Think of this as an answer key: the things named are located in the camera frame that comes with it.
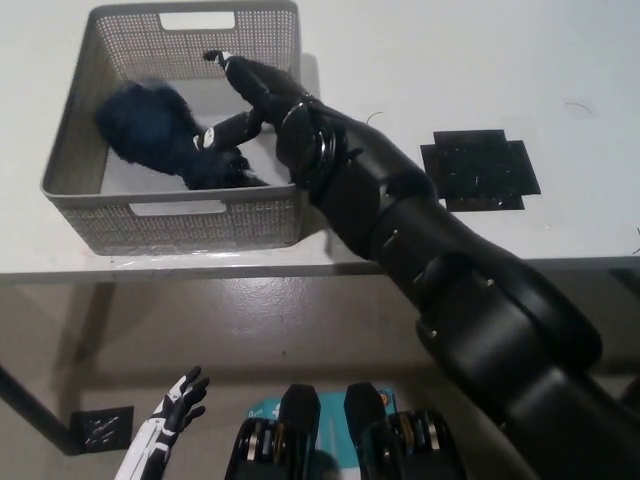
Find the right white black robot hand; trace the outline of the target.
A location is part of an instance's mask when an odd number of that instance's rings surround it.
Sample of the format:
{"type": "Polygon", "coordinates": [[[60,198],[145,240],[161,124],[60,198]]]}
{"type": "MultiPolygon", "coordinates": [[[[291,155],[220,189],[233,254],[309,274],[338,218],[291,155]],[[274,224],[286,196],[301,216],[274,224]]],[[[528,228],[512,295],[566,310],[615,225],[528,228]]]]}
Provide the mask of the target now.
{"type": "Polygon", "coordinates": [[[224,151],[257,137],[262,124],[278,129],[297,106],[316,98],[288,72],[224,50],[209,50],[206,61],[216,63],[229,84],[251,109],[220,122],[193,138],[197,150],[224,151]]]}

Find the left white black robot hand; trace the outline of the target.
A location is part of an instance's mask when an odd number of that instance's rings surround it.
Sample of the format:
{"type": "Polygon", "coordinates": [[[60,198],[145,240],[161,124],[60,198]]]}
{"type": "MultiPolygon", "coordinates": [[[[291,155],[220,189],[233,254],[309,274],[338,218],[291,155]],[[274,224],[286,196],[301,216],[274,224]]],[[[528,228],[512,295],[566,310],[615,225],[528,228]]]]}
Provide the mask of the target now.
{"type": "Polygon", "coordinates": [[[180,434],[206,411],[201,402],[207,395],[210,379],[201,373],[200,366],[193,367],[164,394],[153,413],[141,424],[115,479],[163,478],[180,434]]]}

